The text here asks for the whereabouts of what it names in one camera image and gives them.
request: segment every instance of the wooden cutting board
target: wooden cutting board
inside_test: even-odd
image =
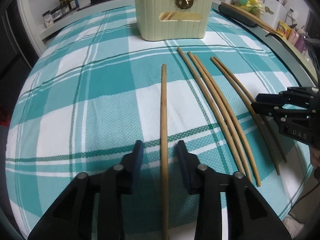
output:
[[[261,28],[265,29],[266,31],[268,32],[271,32],[271,33],[274,33],[274,34],[277,34],[279,36],[282,37],[282,35],[280,35],[279,33],[277,33],[277,31],[272,28],[269,24],[267,24],[266,22],[262,21],[261,19],[259,19],[258,17],[256,17],[255,15],[237,7],[237,6],[234,6],[232,4],[227,4],[227,3],[224,3],[224,2],[221,2],[222,5],[240,13],[241,15],[249,18],[250,20],[252,20],[253,22],[255,22],[256,24],[258,24]]]

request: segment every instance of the tablecloth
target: tablecloth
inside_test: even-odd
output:
[[[278,176],[250,113],[209,58],[222,60],[254,97],[297,86],[289,70],[270,48],[215,11],[203,39],[148,42],[137,29],[135,7],[129,6],[65,27],[23,86],[10,124],[5,169],[13,214],[25,238],[76,174],[105,171],[140,139],[143,163],[134,194],[123,197],[124,230],[128,239],[160,239],[162,64],[167,64],[171,239],[194,227],[198,196],[189,196],[183,187],[173,146],[183,139],[189,152],[217,172],[232,174],[237,168],[178,46],[198,55],[220,86],[252,148],[262,180],[258,190],[280,218],[287,214],[312,170],[308,147],[279,135],[288,162],[281,161],[274,146]],[[222,208],[225,238],[224,196]]]

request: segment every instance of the deer head emblem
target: deer head emblem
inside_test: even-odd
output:
[[[183,10],[190,9],[193,6],[193,0],[175,0],[174,3]]]

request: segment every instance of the chopstick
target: chopstick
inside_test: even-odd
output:
[[[233,122],[230,118],[230,115],[228,114],[228,112],[227,112],[227,110],[221,100],[221,97],[219,96],[219,94],[215,90],[214,86],[210,82],[209,77],[205,74],[202,66],[200,65],[199,59],[198,58],[196,59],[195,58],[196,56],[192,55],[191,52],[188,52],[188,56],[190,57],[193,64],[196,66],[197,70],[199,71],[200,75],[202,76],[202,79],[204,80],[204,83],[206,84],[207,88],[209,89],[213,99],[216,101],[218,108],[220,109],[220,112],[222,113],[222,116],[223,116],[225,122],[227,123],[227,127],[229,128],[231,137],[236,145],[236,148],[237,148],[238,153],[240,155],[240,159],[241,159],[242,164],[244,166],[245,173],[246,173],[248,179],[250,180],[250,182],[253,182],[251,172],[249,169],[249,165],[248,165],[244,150],[243,150],[241,142],[240,142],[240,138],[236,132],[236,129],[233,125]]]
[[[160,152],[161,152],[161,200],[162,240],[169,239],[169,171],[167,126],[167,65],[162,65],[160,99]]]
[[[181,58],[183,59],[183,61],[185,62],[185,64],[187,65],[187,67],[190,70],[191,74],[193,75],[196,83],[198,84],[198,86],[199,86],[200,90],[202,91],[205,99],[207,100],[207,102],[208,102],[208,104],[209,104],[214,116],[216,117],[217,122],[220,125],[220,128],[221,128],[221,130],[222,130],[222,132],[223,132],[223,134],[224,134],[224,136],[226,138],[226,142],[229,145],[229,148],[231,150],[233,158],[235,159],[235,162],[236,162],[236,165],[237,165],[239,171],[241,171],[244,174],[244,169],[243,169],[242,163],[240,161],[240,157],[239,157],[239,154],[237,152],[235,143],[232,140],[231,134],[230,134],[230,132],[229,132],[229,130],[228,130],[228,128],[227,128],[222,116],[220,115],[217,106],[214,104],[209,92],[205,88],[204,84],[202,83],[200,77],[197,75],[196,71],[193,69],[190,61],[187,59],[187,57],[184,54],[184,52],[182,51],[182,49],[180,47],[178,47],[177,51],[178,51],[179,55],[181,56]]]
[[[162,21],[163,21],[163,20],[169,21],[169,20],[172,19],[173,16],[176,15],[176,13],[177,13],[177,12],[170,12],[170,13],[166,14],[165,17],[164,17],[164,15],[163,15],[163,16],[161,17],[161,20],[162,20]]]
[[[277,160],[273,154],[273,151],[272,151],[272,148],[270,146],[270,142],[268,140],[268,137],[262,127],[262,124],[260,122],[260,120],[258,119],[258,116],[257,114],[254,112],[253,108],[251,107],[250,105],[250,102],[249,100],[244,96],[244,94],[240,91],[239,87],[237,85],[239,85],[238,83],[236,83],[233,78],[232,78],[232,73],[231,71],[226,71],[225,68],[222,67],[222,65],[220,65],[220,62],[221,61],[217,61],[217,57],[211,57],[210,60],[218,67],[218,69],[222,72],[222,74],[225,76],[225,78],[229,81],[229,83],[231,84],[231,86],[236,90],[236,92],[238,93],[238,95],[240,96],[240,98],[242,99],[242,101],[244,102],[245,106],[248,108],[249,112],[251,113],[254,121],[256,122],[265,142],[266,142],[266,145],[267,145],[267,148],[268,148],[268,151],[271,155],[271,158],[272,158],[272,161],[274,163],[274,166],[276,168],[276,172],[278,175],[280,175],[280,170],[279,170],[279,166],[278,166],[278,163],[277,163]]]
[[[223,69],[228,73],[228,75],[234,80],[234,82],[241,88],[241,90],[243,91],[243,93],[245,93],[245,95],[247,96],[247,98],[250,100],[251,103],[255,102],[256,100],[254,100],[254,98],[250,95],[250,93],[247,91],[247,89],[241,84],[241,82],[235,77],[235,75],[217,58],[214,57],[216,59],[216,61],[220,64],[221,67],[223,67]],[[277,148],[284,160],[284,162],[287,162],[287,158],[284,154],[284,151],[281,147],[281,144],[277,138],[277,135],[275,133],[275,131],[273,130],[273,128],[271,127],[270,123],[268,122],[268,119],[265,116],[261,116],[261,118],[263,119],[263,121],[266,124],[266,127],[268,128],[269,132],[271,133]]]
[[[210,75],[210,73],[207,70],[207,68],[203,65],[201,60],[196,55],[194,55],[194,58],[196,59],[196,61],[199,64],[199,66],[196,65],[196,67],[197,67],[199,73],[201,74],[202,78],[205,80],[206,85],[209,88],[209,90],[210,90],[212,96],[214,97],[215,101],[217,102],[218,105],[219,104],[223,104],[223,106],[224,106],[224,109],[223,109],[223,107],[219,106],[220,111],[224,113],[224,116],[225,116],[224,119],[227,121],[228,119],[231,118],[232,123],[234,125],[233,129],[236,128],[236,131],[238,132],[238,135],[239,135],[239,137],[241,139],[242,145],[243,145],[243,147],[244,147],[244,149],[245,149],[245,151],[247,153],[248,159],[250,161],[250,164],[251,164],[251,167],[252,167],[252,172],[253,172],[253,175],[254,175],[254,177],[256,179],[256,182],[257,182],[257,186],[260,187],[261,186],[261,180],[260,180],[260,176],[259,176],[259,172],[258,172],[258,168],[257,168],[256,162],[255,162],[255,160],[253,158],[252,150],[250,148],[249,142],[248,142],[248,140],[247,140],[247,138],[246,138],[246,136],[244,134],[244,131],[242,130],[242,127],[241,127],[241,125],[240,125],[235,113],[233,112],[233,110],[232,110],[231,106],[229,105],[227,99],[225,98],[224,94],[220,90],[219,86],[217,85],[217,83],[215,82],[213,77]],[[250,171],[247,171],[247,169],[249,170],[249,167],[247,167],[247,169],[246,169],[246,166],[248,165],[248,163],[247,163],[247,159],[246,159],[243,151],[239,151],[239,153],[240,153],[240,157],[241,157],[242,163],[244,164],[245,172],[247,174],[250,174]]]

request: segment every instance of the light green storage box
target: light green storage box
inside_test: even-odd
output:
[[[135,0],[143,39],[203,38],[212,0]]]

